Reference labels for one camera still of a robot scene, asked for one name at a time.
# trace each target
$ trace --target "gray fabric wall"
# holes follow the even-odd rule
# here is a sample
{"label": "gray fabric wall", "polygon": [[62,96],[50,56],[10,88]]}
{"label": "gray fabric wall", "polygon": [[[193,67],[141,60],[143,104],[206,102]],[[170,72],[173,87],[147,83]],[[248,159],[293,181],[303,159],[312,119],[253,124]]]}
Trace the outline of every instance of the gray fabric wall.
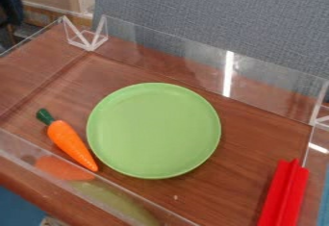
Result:
{"label": "gray fabric wall", "polygon": [[97,0],[102,13],[329,79],[329,0]]}

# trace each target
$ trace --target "green plate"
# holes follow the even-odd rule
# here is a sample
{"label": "green plate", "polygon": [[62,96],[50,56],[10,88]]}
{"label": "green plate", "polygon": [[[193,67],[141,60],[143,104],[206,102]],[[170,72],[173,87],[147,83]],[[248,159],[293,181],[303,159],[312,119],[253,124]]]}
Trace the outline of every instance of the green plate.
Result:
{"label": "green plate", "polygon": [[102,162],[147,179],[196,168],[214,152],[221,125],[212,104],[170,84],[138,84],[110,94],[87,121],[87,140]]}

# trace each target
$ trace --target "wooden table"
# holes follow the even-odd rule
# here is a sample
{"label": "wooden table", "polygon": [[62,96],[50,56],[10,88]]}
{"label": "wooden table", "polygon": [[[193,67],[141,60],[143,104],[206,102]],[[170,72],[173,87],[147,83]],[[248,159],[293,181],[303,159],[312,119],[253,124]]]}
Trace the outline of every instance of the wooden table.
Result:
{"label": "wooden table", "polygon": [[[212,102],[221,118],[222,138],[212,158],[173,179],[135,179],[98,161],[99,175],[197,224],[256,225],[277,162],[303,159],[312,127],[218,95],[221,84],[214,84],[214,79],[220,78],[221,70],[143,46],[137,49],[137,44],[118,38],[97,53],[83,52],[67,44],[63,27],[57,26],[0,61],[2,129],[70,160],[35,119],[42,107],[67,120],[86,138],[89,114],[115,90],[146,82],[190,88]],[[279,100],[273,111],[287,111],[296,102],[293,114],[304,118],[304,113],[311,113],[313,99],[238,75],[236,79],[250,86],[249,91],[241,89],[250,102],[266,101],[256,92],[275,91],[287,106]],[[125,225],[2,155],[0,183],[73,225]]]}

